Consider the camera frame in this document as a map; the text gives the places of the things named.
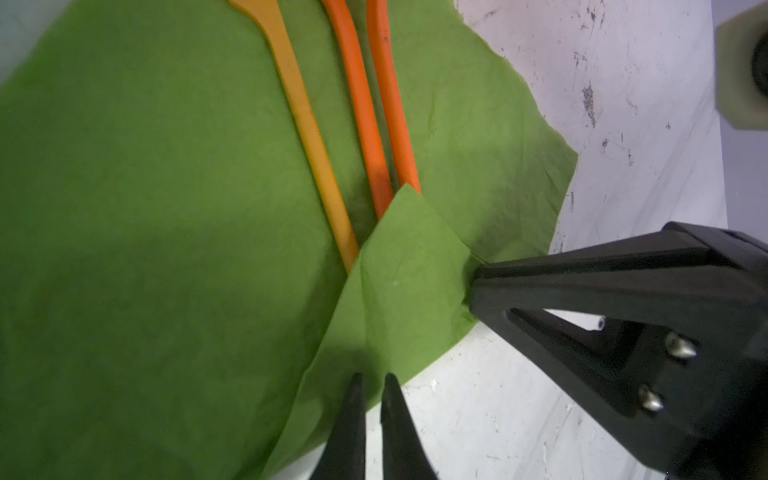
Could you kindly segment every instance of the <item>yellow-orange utensil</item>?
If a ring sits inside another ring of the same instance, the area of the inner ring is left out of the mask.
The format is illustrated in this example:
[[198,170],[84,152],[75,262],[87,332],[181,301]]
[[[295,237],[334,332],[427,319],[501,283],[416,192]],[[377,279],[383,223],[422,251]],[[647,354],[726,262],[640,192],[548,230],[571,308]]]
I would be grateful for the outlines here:
[[299,129],[299,136],[304,144],[304,151],[310,162],[320,198],[323,199],[333,236],[336,238],[336,245],[339,247],[348,273],[359,253],[357,239],[344,207],[336,177],[333,176],[333,169],[312,113],[310,99],[306,94],[299,64],[293,53],[277,0],[230,0],[230,4],[251,17],[270,44],[288,104]]

